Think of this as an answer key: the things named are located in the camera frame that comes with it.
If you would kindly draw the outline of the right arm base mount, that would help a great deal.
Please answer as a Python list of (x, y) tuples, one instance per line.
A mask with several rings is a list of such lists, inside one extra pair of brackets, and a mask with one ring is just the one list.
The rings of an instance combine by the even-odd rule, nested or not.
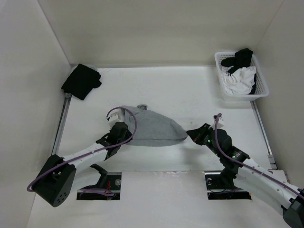
[(252, 200), (251, 194), (235, 187), (233, 180), (222, 171), (205, 172), (208, 200)]

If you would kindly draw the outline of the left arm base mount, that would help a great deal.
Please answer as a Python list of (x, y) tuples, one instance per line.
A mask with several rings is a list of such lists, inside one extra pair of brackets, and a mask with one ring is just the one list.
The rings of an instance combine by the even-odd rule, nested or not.
[(91, 165), (89, 171), (95, 175), (93, 183), (77, 191), (77, 200), (120, 200), (121, 172), (108, 172), (97, 164)]

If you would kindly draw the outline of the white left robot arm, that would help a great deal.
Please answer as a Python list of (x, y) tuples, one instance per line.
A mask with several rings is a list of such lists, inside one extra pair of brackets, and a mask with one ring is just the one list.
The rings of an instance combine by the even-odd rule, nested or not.
[(111, 190), (104, 189), (108, 172), (97, 163), (114, 156), (123, 144), (133, 139), (134, 134), (127, 124), (116, 122), (90, 147), (67, 157), (50, 156), (27, 190), (35, 192), (54, 208), (61, 205), (74, 190), (113, 196)]

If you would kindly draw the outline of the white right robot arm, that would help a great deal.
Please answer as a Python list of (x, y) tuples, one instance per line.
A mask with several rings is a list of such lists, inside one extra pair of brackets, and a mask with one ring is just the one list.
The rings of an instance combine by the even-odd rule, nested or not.
[(258, 165), (232, 144), (225, 130), (214, 130), (206, 123), (200, 128), (188, 130), (187, 135), (197, 145), (208, 147), (224, 166), (220, 174), (206, 177), (209, 190), (242, 189), (275, 209), (288, 226), (304, 226), (303, 189), (279, 180), (269, 170)]

